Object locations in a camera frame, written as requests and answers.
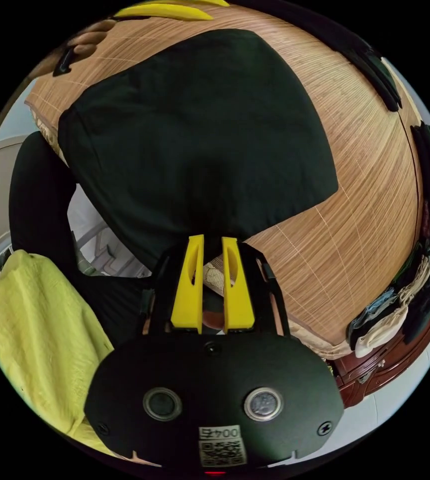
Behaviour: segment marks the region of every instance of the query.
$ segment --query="clothing pile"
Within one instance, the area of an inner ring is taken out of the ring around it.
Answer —
[[[430,125],[411,128],[423,176],[420,238],[388,288],[347,327],[357,358],[367,356],[400,331],[410,344],[430,320]]]

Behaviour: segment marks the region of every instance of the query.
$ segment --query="screw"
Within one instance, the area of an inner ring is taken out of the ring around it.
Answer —
[[[320,437],[323,437],[329,434],[331,431],[332,431],[332,422],[326,421],[318,427],[318,430],[316,432],[318,435],[320,435]]]
[[[110,433],[109,428],[104,423],[99,423],[96,429],[100,435],[108,435]]]
[[[220,353],[222,352],[222,347],[220,346],[219,343],[215,343],[214,341],[209,341],[208,343],[205,344],[205,352],[210,357],[215,357],[217,355],[220,355]]]

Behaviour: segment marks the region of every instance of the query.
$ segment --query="human hand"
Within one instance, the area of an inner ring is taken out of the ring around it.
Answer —
[[[30,80],[34,80],[42,75],[51,74],[64,50],[69,47],[74,47],[75,58],[74,62],[84,60],[94,54],[97,50],[97,45],[102,42],[108,32],[115,26],[115,20],[102,20],[80,31],[74,38],[69,40],[64,45],[56,48],[49,53],[28,75]]]

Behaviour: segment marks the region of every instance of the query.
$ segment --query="qr code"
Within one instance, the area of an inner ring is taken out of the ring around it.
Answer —
[[[200,441],[199,447],[202,467],[234,467],[247,463],[241,438]]]

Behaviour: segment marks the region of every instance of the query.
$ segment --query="yellow plastic part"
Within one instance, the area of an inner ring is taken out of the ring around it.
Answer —
[[[199,334],[202,333],[203,270],[204,236],[191,236],[171,314],[171,323],[176,329],[197,329]]]
[[[229,7],[230,5],[225,0],[184,0],[188,4],[205,4],[215,5],[217,7]],[[150,5],[150,4],[179,4],[180,0],[147,0],[142,1],[138,5]]]
[[[236,238],[222,237],[224,275],[224,332],[251,329],[255,315]]]
[[[191,22],[197,20],[213,20],[214,18],[204,11],[192,6],[164,3],[139,4],[123,8],[113,18],[122,20],[126,17],[160,17],[165,19]]]

